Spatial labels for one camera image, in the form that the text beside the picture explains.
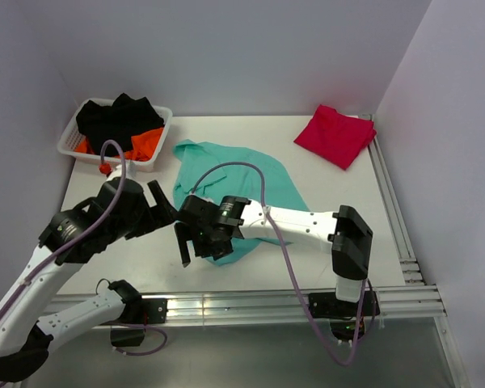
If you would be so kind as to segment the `teal t-shirt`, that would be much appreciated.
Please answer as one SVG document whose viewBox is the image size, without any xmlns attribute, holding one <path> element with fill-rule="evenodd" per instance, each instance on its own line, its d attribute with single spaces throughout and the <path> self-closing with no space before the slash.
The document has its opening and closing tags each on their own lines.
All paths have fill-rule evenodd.
<svg viewBox="0 0 485 388">
<path fill-rule="evenodd" d="M 224 196 L 259 200 L 261 179 L 250 167 L 221 167 L 206 178 L 202 177 L 209 169 L 225 162 L 248 162 L 263 172 L 267 205 L 301 211 L 308 209 L 285 167 L 267 154 L 246 147 L 195 143 L 188 139 L 177 143 L 173 154 L 181 161 L 173 188 L 173 201 L 177 209 L 191 193 L 217 204 Z"/>
</svg>

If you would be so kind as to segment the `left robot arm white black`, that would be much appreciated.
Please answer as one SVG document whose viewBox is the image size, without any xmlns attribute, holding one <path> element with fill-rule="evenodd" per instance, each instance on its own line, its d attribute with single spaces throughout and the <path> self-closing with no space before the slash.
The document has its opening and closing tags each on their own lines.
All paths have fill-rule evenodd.
<svg viewBox="0 0 485 388">
<path fill-rule="evenodd" d="M 125 238 L 172 224 L 176 211 L 159 183 L 148 183 L 148 204 L 132 179 L 109 179 L 96 196 L 53 216 L 15 285 L 0 301 L 0 382 L 21 382 L 63 344 L 102 323 L 139 331 L 148 321 L 141 294 L 126 280 L 55 314 L 45 309 L 60 288 L 90 259 Z"/>
</svg>

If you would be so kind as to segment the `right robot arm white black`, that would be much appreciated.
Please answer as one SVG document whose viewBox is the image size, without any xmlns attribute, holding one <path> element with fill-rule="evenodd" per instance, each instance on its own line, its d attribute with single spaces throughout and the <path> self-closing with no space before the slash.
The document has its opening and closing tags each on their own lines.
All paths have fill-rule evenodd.
<svg viewBox="0 0 485 388">
<path fill-rule="evenodd" d="M 257 200 L 226 196 L 219 205 L 188 196 L 176 216 L 175 234 L 183 266 L 194 256 L 221 259 L 234 252 L 232 240 L 283 239 L 331 256 L 336 276 L 334 306 L 344 315 L 362 303 L 363 282 L 369 277 L 373 231 L 351 206 L 316 213 L 263 205 Z"/>
</svg>

